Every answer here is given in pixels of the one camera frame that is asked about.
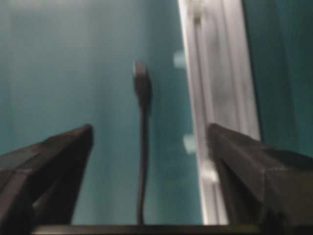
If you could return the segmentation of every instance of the metal frame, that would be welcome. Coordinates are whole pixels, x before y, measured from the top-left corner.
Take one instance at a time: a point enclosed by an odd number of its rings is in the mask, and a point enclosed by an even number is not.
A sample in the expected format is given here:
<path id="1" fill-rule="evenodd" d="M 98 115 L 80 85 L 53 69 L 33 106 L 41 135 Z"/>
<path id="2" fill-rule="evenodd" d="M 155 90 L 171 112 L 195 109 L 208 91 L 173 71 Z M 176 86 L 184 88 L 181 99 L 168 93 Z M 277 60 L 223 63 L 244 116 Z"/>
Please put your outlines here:
<path id="1" fill-rule="evenodd" d="M 186 56 L 204 224 L 227 224 L 206 127 L 260 139 L 241 0 L 178 0 Z"/>

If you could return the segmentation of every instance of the teal wall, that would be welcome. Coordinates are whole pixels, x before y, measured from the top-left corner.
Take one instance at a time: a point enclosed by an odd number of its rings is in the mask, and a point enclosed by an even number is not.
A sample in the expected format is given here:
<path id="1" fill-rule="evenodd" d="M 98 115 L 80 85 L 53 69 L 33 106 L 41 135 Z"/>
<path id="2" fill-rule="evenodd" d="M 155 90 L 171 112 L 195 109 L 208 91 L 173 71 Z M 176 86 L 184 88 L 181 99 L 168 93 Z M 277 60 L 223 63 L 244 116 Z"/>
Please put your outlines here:
<path id="1" fill-rule="evenodd" d="M 153 84 L 145 217 L 200 224 L 196 159 L 176 0 L 0 1 L 0 153 L 84 123 L 95 146 L 74 224 L 134 224 L 139 110 L 132 64 Z"/>
<path id="2" fill-rule="evenodd" d="M 263 139 L 313 156 L 313 1 L 244 6 Z"/>

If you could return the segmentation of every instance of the black bar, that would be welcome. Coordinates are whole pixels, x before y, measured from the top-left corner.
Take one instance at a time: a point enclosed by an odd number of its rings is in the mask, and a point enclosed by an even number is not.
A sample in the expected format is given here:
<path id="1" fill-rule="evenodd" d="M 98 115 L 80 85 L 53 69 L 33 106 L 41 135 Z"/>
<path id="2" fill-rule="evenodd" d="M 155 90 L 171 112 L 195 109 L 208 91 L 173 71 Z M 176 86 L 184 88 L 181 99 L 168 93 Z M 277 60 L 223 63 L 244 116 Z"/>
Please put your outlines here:
<path id="1" fill-rule="evenodd" d="M 311 227 L 312 231 L 312 158 L 273 148 L 217 124 L 209 126 L 208 144 L 231 221 L 245 223 L 244 215 L 251 214 L 254 221 L 249 222 L 270 223 L 272 229 Z"/>
<path id="2" fill-rule="evenodd" d="M 0 156 L 0 235 L 70 222 L 92 135 L 85 125 Z"/>
<path id="3" fill-rule="evenodd" d="M 117 225 L 117 226 L 38 226 L 32 235 L 258 235 L 258 226 L 175 226 L 175 225 Z"/>

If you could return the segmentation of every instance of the teal background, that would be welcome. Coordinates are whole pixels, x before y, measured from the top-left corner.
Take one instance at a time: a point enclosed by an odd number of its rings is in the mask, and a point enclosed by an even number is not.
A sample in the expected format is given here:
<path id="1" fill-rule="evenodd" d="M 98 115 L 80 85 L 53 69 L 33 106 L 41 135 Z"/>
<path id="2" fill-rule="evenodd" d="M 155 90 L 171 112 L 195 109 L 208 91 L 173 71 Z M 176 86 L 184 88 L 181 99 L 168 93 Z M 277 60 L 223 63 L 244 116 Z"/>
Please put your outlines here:
<path id="1" fill-rule="evenodd" d="M 244 0 L 263 140 L 313 156 L 313 1 Z M 134 224 L 139 111 L 132 63 L 153 82 L 145 217 L 200 224 L 176 0 L 0 1 L 0 153 L 92 123 L 74 224 Z"/>
<path id="2" fill-rule="evenodd" d="M 313 1 L 243 2 L 263 140 L 313 156 Z"/>
<path id="3" fill-rule="evenodd" d="M 176 0 L 0 1 L 0 153 L 92 123 L 95 145 L 74 224 L 134 224 L 139 110 L 133 61 L 153 84 L 145 218 L 200 224 Z"/>

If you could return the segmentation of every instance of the black cable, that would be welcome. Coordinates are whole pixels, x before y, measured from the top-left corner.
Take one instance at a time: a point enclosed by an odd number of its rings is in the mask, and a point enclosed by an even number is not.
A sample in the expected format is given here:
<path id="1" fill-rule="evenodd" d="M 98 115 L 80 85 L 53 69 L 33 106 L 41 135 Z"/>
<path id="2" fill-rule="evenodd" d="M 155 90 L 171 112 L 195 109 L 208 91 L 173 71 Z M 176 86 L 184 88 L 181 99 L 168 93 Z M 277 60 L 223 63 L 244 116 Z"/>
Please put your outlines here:
<path id="1" fill-rule="evenodd" d="M 146 191 L 148 166 L 148 111 L 151 102 L 151 83 L 142 63 L 134 64 L 134 89 L 140 107 L 140 173 L 137 197 L 137 223 L 144 224 L 143 205 Z"/>

